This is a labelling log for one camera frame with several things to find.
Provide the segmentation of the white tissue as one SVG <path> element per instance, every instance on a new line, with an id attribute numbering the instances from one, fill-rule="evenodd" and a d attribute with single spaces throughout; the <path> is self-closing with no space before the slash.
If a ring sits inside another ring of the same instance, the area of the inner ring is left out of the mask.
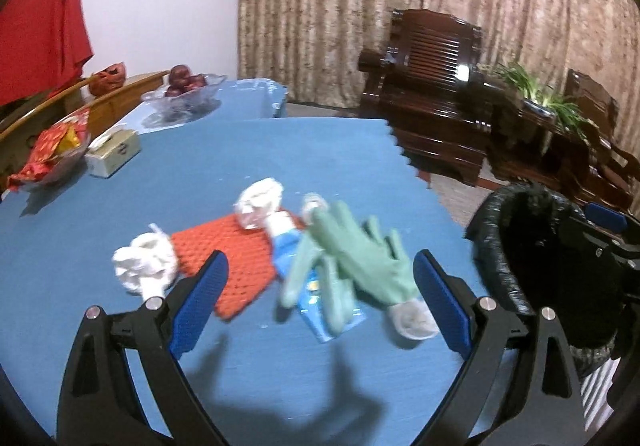
<path id="1" fill-rule="evenodd" d="M 130 294 L 144 302 L 163 299 L 178 277 L 179 261 L 170 236 L 156 224 L 112 256 L 115 276 Z"/>

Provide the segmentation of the clear plastic cup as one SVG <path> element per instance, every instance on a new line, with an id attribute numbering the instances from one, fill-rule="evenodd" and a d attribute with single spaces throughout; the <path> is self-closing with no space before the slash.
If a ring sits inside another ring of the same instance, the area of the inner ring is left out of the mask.
<path id="1" fill-rule="evenodd" d="M 425 341 L 439 333 L 431 310 L 420 297 L 391 306 L 387 314 L 395 331 L 407 340 Z"/>

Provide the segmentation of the orange foam net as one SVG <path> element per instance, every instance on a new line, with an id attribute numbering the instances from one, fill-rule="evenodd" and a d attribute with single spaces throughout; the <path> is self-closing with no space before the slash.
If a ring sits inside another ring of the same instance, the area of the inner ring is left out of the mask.
<path id="1" fill-rule="evenodd" d="M 277 278 L 268 233 L 242 228 L 233 214 L 175 232 L 170 239 L 186 276 L 194 276 L 213 251 L 226 255 L 228 280 L 214 306 L 224 321 L 238 316 Z"/>

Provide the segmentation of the green rubber glove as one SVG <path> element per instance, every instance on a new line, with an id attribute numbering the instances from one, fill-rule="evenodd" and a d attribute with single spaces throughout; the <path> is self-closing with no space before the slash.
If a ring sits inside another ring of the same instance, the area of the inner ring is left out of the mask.
<path id="1" fill-rule="evenodd" d="M 319 282 L 321 321 L 332 336 L 354 319 L 359 292 L 384 308 L 419 296 L 399 232 L 383 235 L 374 216 L 358 223 L 343 201 L 308 207 L 305 230 L 282 281 L 283 308 L 298 304 L 311 273 Z"/>

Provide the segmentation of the blue white toothpaste tube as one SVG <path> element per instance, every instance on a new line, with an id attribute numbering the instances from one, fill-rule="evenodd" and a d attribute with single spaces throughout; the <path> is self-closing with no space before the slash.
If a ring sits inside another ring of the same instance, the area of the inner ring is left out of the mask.
<path id="1" fill-rule="evenodd" d="M 296 227 L 288 212 L 269 215 L 265 229 L 281 280 L 279 304 L 296 309 L 319 342 L 330 342 L 366 320 L 352 281 L 307 230 Z"/>

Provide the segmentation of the white plastic bag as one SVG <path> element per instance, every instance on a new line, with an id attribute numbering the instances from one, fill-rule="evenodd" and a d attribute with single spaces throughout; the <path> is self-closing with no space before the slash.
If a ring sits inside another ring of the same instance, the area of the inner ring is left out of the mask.
<path id="1" fill-rule="evenodd" d="M 243 229 L 264 227 L 268 216 L 280 210 L 283 186 L 268 177 L 251 184 L 241 192 L 233 204 L 236 220 Z"/>

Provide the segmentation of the black lined trash bin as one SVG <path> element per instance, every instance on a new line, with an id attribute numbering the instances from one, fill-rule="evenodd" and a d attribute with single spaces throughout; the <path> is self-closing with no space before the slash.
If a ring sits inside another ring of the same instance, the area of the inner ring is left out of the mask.
<path id="1" fill-rule="evenodd" d="M 514 184 L 491 192 L 465 230 L 489 294 L 520 315 L 552 308 L 566 338 L 568 223 L 585 221 L 614 238 L 618 247 L 639 248 L 638 218 L 626 215 L 626 230 L 614 233 L 588 221 L 584 207 L 541 185 Z M 567 339 L 578 377 L 585 379 L 608 359 L 631 352 L 639 334 L 639 298 L 626 305 L 625 314 L 625 327 L 600 348 L 576 348 Z"/>

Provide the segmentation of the green potted plant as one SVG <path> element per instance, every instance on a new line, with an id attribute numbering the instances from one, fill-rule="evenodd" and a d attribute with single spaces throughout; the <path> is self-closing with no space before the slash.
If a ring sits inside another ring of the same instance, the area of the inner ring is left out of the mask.
<path id="1" fill-rule="evenodd" d="M 575 102 L 542 83 L 519 63 L 498 63 L 494 72 L 506 85 L 515 88 L 527 106 L 534 107 L 535 112 L 551 113 L 561 128 L 582 136 L 582 123 L 585 123 L 586 119 Z"/>

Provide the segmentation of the glass snack dish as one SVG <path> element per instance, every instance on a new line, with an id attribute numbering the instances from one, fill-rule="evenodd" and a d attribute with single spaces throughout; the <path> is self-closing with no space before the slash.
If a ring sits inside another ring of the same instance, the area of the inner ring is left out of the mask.
<path id="1" fill-rule="evenodd" d="M 21 183 L 18 187 L 21 190 L 32 192 L 45 187 L 53 187 L 65 181 L 72 172 L 84 161 L 85 154 L 88 151 L 92 136 L 88 134 L 79 147 L 68 150 L 63 153 L 58 161 L 55 162 L 50 172 L 39 180 L 30 180 Z"/>

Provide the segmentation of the red snack packets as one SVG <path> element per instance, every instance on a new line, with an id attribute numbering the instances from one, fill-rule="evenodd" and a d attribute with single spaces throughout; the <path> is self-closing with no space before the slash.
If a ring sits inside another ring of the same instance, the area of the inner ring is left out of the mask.
<path id="1" fill-rule="evenodd" d="M 21 183 L 43 178 L 63 153 L 79 147 L 90 134 L 89 113 L 88 106 L 85 106 L 41 132 L 26 164 L 6 180 L 9 191 L 19 191 Z"/>

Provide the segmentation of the wooden tv cabinet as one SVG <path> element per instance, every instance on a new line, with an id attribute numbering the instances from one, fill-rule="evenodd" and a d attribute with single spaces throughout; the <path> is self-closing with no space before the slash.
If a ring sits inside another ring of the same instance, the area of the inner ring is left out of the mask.
<path id="1" fill-rule="evenodd" d="M 87 110 L 89 133 L 100 135 L 125 115 L 137 108 L 141 96 L 159 88 L 167 71 L 127 77 L 121 88 L 104 96 L 86 96 L 92 77 L 66 88 L 49 99 L 38 103 L 29 101 L 1 122 L 1 192 L 6 180 L 26 163 L 39 134 L 67 115 Z"/>

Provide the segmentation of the glass fruit bowl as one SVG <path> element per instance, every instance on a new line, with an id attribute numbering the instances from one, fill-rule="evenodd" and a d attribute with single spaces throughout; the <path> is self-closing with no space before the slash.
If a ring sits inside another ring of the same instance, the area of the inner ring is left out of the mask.
<path id="1" fill-rule="evenodd" d="M 203 77 L 204 86 L 195 87 L 182 94 L 167 94 L 169 85 L 142 94 L 142 103 L 152 110 L 151 114 L 143 119 L 142 125 L 145 128 L 160 128 L 183 124 L 217 110 L 221 101 L 216 98 L 216 94 L 227 77 L 217 74 L 204 74 Z"/>

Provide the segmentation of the red ornament on cabinet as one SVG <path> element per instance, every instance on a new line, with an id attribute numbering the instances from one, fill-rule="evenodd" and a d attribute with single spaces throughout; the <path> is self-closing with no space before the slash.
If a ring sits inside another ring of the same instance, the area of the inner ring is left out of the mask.
<path id="1" fill-rule="evenodd" d="M 89 92 L 93 97 L 101 97 L 111 91 L 122 88 L 126 80 L 126 66 L 122 62 L 113 63 L 102 71 L 93 73 L 89 83 Z"/>

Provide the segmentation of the dark red apple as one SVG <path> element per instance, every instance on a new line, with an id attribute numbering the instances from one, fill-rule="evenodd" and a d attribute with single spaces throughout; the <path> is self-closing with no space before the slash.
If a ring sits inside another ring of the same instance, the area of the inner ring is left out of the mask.
<path id="1" fill-rule="evenodd" d="M 166 97 L 178 97 L 180 94 L 205 87 L 206 78 L 203 74 L 192 74 L 190 68 L 184 64 L 175 65 L 168 75 Z"/>

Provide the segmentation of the red cloth over television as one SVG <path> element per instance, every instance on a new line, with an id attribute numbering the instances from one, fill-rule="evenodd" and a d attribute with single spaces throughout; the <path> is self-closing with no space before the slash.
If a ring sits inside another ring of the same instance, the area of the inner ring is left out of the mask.
<path id="1" fill-rule="evenodd" d="M 2 104 L 75 80 L 93 57 L 81 0 L 8 0 L 0 50 Z"/>

